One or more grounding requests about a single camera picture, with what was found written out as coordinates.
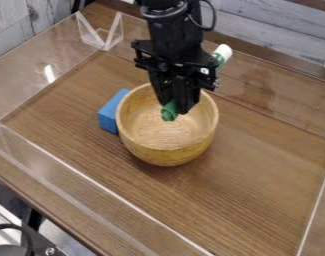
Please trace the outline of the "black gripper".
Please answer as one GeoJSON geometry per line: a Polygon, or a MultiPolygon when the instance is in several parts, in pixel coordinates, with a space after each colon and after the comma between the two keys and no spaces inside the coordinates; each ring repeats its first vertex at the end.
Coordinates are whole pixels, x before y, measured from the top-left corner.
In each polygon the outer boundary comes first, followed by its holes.
{"type": "Polygon", "coordinates": [[[187,114],[199,102],[201,88],[216,90],[218,61],[201,46],[161,54],[151,40],[134,40],[131,48],[135,66],[149,72],[159,104],[165,106],[174,98],[178,113],[187,114]]]}

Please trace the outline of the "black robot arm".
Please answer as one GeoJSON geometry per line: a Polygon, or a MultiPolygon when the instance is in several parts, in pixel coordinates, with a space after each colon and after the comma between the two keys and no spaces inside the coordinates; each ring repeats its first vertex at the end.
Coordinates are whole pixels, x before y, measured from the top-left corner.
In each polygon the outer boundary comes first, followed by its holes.
{"type": "Polygon", "coordinates": [[[162,106],[170,102],[185,115],[198,104],[201,89],[216,89],[220,62],[202,48],[203,33],[214,30],[202,24],[201,1],[135,0],[149,27],[149,40],[134,40],[135,66],[149,73],[150,83],[162,106]]]}

